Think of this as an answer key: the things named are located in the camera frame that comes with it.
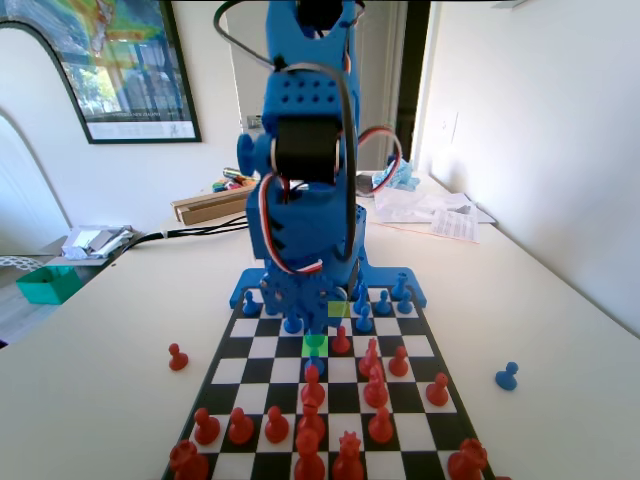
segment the red chess piece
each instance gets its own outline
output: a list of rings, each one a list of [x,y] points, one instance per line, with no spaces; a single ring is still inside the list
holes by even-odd
[[[280,443],[289,434],[289,422],[275,405],[269,409],[267,415],[269,421],[264,427],[264,434],[271,443]]]
[[[389,371],[396,377],[404,377],[409,371],[406,359],[407,349],[404,347],[396,348],[396,355],[389,360]]]
[[[310,365],[304,371],[304,379],[307,381],[307,385],[302,388],[302,392],[300,393],[303,404],[307,403],[309,397],[312,397],[318,406],[324,402],[324,387],[318,383],[319,378],[318,367],[315,365]]]
[[[362,480],[364,468],[360,462],[360,440],[356,433],[344,432],[340,438],[340,455],[331,468],[333,480]]]
[[[169,360],[169,368],[174,372],[182,370],[189,363],[189,357],[186,353],[180,351],[177,343],[169,345],[169,353],[171,354],[171,360]]]
[[[305,403],[302,407],[303,417],[298,422],[298,431],[305,428],[310,428],[318,435],[318,441],[321,442],[324,438],[327,427],[324,424],[322,417],[318,415],[318,407],[313,402],[313,399],[309,399],[309,403]]]
[[[460,451],[452,454],[447,462],[451,480],[481,480],[487,466],[487,451],[475,438],[467,438]]]
[[[324,480],[324,462],[318,456],[318,435],[305,428],[298,431],[296,447],[300,459],[294,468],[295,480]]]
[[[194,435],[196,442],[200,445],[209,445],[215,442],[220,433],[220,422],[216,417],[209,416],[206,408],[196,410],[193,418],[196,421],[196,433]]]
[[[347,338],[347,331],[343,326],[338,327],[338,335],[333,338],[331,348],[336,353],[347,353],[351,348],[351,342]]]
[[[175,472],[175,480],[206,480],[209,462],[189,440],[182,440],[171,449],[169,469]]]
[[[436,375],[436,383],[427,385],[427,400],[436,407],[442,407],[449,401],[449,394],[445,387],[449,383],[449,379],[444,373]]]
[[[229,440],[236,445],[247,443],[253,435],[253,420],[244,414],[244,410],[236,407],[231,412]]]
[[[387,443],[393,437],[393,425],[389,419],[389,410],[378,409],[375,417],[369,420],[369,435],[378,443]]]
[[[383,407],[389,400],[389,392],[384,386],[379,365],[369,372],[369,383],[364,387],[364,399],[373,408]]]

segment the captured blue pawn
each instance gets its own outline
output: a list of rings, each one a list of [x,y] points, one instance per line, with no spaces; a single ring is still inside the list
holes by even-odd
[[[514,375],[518,371],[518,364],[516,362],[507,363],[507,369],[502,372],[496,373],[496,383],[505,390],[513,390],[518,386],[518,381]]]

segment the red and white wire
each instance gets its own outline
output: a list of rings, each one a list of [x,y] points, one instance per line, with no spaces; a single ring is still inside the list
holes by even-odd
[[[318,260],[317,262],[312,263],[311,265],[307,265],[306,267],[299,268],[297,270],[290,269],[284,261],[280,258],[280,255],[276,251],[275,246],[273,245],[273,237],[271,236],[271,228],[269,228],[269,208],[267,206],[267,191],[269,188],[269,184],[272,182],[274,178],[277,178],[282,182],[282,179],[279,176],[275,176],[273,173],[268,173],[262,179],[260,183],[260,189],[258,190],[258,209],[260,213],[260,227],[262,228],[262,235],[264,237],[264,243],[267,247],[267,252],[271,256],[271,259],[275,262],[275,264],[284,272],[287,272],[290,275],[295,273],[318,273],[322,271],[322,260]]]
[[[382,180],[382,182],[380,182],[380,184],[377,187],[371,190],[371,193],[379,192],[385,187],[387,183],[389,183],[389,181],[393,178],[393,176],[398,171],[398,168],[400,168],[400,162],[402,161],[402,145],[400,145],[400,140],[398,140],[398,137],[390,127],[378,126],[378,127],[371,127],[366,129],[358,137],[358,147],[361,147],[362,145],[367,143],[367,140],[369,140],[374,135],[385,135],[393,139],[393,143],[395,144],[395,148],[396,148],[396,158],[393,161],[393,167],[391,168],[391,171],[389,172],[389,174],[386,177],[384,177],[384,180]]]

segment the blue chess piece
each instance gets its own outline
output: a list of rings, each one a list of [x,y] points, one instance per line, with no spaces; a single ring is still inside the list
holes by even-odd
[[[396,302],[399,302],[400,300],[402,300],[404,292],[406,292],[406,289],[404,288],[406,283],[407,283],[407,274],[399,273],[398,280],[395,286],[391,289],[392,300]]]
[[[391,312],[391,304],[388,302],[389,300],[389,292],[383,290],[380,292],[380,301],[376,303],[374,307],[375,312],[378,315],[389,315]]]
[[[353,304],[353,311],[360,315],[360,311],[362,307],[367,304],[367,286],[362,283],[360,285],[360,296],[358,297],[358,301]]]
[[[260,305],[253,301],[253,293],[250,290],[244,292],[244,305],[242,306],[242,313],[247,316],[254,316],[260,312]]]
[[[413,305],[411,305],[411,292],[409,290],[405,290],[402,294],[402,300],[398,303],[398,311],[400,313],[411,313],[413,310]]]
[[[301,329],[302,320],[298,317],[295,307],[291,307],[287,314],[287,319],[284,321],[284,330],[293,335],[294,333],[298,333]]]
[[[513,390],[518,386],[518,381],[514,377],[518,371],[518,364],[516,362],[507,363],[507,369],[496,373],[496,383],[505,390]]]
[[[369,333],[373,328],[373,322],[369,318],[370,312],[371,309],[369,308],[369,305],[363,305],[362,311],[360,313],[360,318],[356,320],[356,328],[361,333]]]

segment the black square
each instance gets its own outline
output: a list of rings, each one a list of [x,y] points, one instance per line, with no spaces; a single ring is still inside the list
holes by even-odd
[[[416,382],[434,382],[436,375],[443,371],[436,357],[409,357],[409,363]]]
[[[415,383],[387,383],[393,413],[423,413],[420,390]]]
[[[391,440],[387,443],[378,443],[371,435],[369,435],[369,422],[373,417],[375,417],[375,413],[363,413],[361,416],[362,420],[362,436],[364,437],[364,449],[368,452],[397,452],[400,450],[400,441],[398,440],[398,433],[396,430],[396,422],[393,419],[393,414],[389,415],[389,420],[391,420],[391,425],[393,425],[393,436]]]
[[[270,383],[267,390],[267,401],[264,413],[274,405],[280,407],[280,411],[285,413],[296,413],[298,402],[297,383]]]
[[[302,356],[303,337],[279,337],[276,358]]]
[[[256,337],[277,337],[280,334],[281,318],[261,318],[258,320]]]
[[[331,413],[360,413],[357,383],[329,383],[327,390]]]
[[[253,460],[251,480],[272,480],[289,478],[291,473],[291,453],[256,453]]]
[[[235,445],[229,439],[229,429],[231,428],[231,419],[229,419],[229,425],[227,431],[224,432],[224,439],[222,440],[222,447],[220,452],[223,453],[253,453],[258,447],[258,439],[260,438],[260,428],[262,424],[262,415],[246,415],[253,421],[253,435],[247,443],[242,445]]]
[[[251,350],[252,337],[227,337],[220,343],[220,358],[247,358]]]
[[[445,480],[437,452],[402,452],[407,480]]]
[[[200,398],[209,415],[228,415],[233,410],[240,385],[207,385]]]
[[[269,383],[272,369],[273,358],[249,358],[241,383]]]
[[[404,347],[404,341],[400,335],[386,335],[378,337],[378,347],[381,356],[393,357],[396,354],[396,348]]]
[[[458,450],[462,441],[471,437],[457,413],[427,414],[427,421],[438,450]]]

